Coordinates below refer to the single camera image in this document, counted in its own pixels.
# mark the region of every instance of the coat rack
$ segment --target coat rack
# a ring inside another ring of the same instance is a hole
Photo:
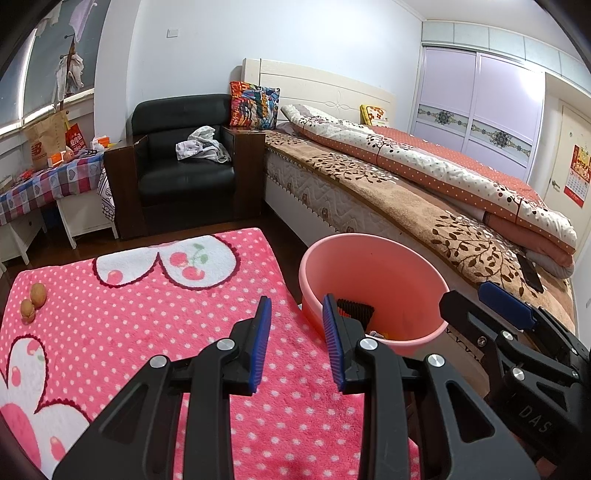
[[[72,37],[72,43],[70,44],[70,51],[66,55],[60,55],[60,60],[64,57],[68,57],[66,60],[66,84],[64,85],[64,95],[67,92],[67,85],[68,85],[68,74],[70,73],[70,65],[72,63],[72,57],[76,54],[76,36],[75,34],[72,35],[65,35],[64,38]],[[60,102],[60,112],[64,109],[64,100]]]

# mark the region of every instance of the white headboard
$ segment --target white headboard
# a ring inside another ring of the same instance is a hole
[[[303,103],[326,113],[360,123],[360,105],[384,108],[390,124],[396,97],[386,90],[324,70],[272,60],[244,59],[242,81],[281,89],[279,105]],[[279,112],[279,120],[286,120]]]

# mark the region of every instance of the hanging clothes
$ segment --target hanging clothes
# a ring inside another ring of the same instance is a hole
[[[54,89],[54,104],[60,103],[66,96],[73,95],[79,92],[84,83],[82,83],[82,70],[84,70],[84,62],[82,57],[77,53],[72,55],[70,61],[70,71],[67,72],[66,81],[66,68],[67,68],[68,57],[63,57],[56,71],[56,87]]]
[[[61,11],[61,2],[58,3],[51,12],[49,12],[45,17],[41,19],[39,24],[37,25],[37,32],[35,32],[36,37],[40,37],[41,34],[45,31],[45,27],[49,25],[55,25],[57,21],[60,19],[60,11]]]
[[[74,29],[76,43],[79,43],[80,39],[82,38],[82,32],[84,31],[84,27],[86,26],[86,21],[88,20],[92,7],[96,6],[97,5],[94,0],[82,0],[82,2],[76,5],[76,8],[72,12],[70,26]]]

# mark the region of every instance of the door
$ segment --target door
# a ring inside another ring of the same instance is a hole
[[[587,192],[590,152],[591,124],[564,105],[556,161],[544,201],[570,219],[577,232],[575,258],[587,238],[591,219],[591,192]]]
[[[426,48],[412,134],[462,151],[476,74],[476,53]]]
[[[527,180],[545,77],[490,54],[425,49],[412,133]]]

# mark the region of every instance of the blue clip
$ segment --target blue clip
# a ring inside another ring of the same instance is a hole
[[[491,281],[480,285],[478,299],[518,330],[531,330],[535,327],[531,307]]]

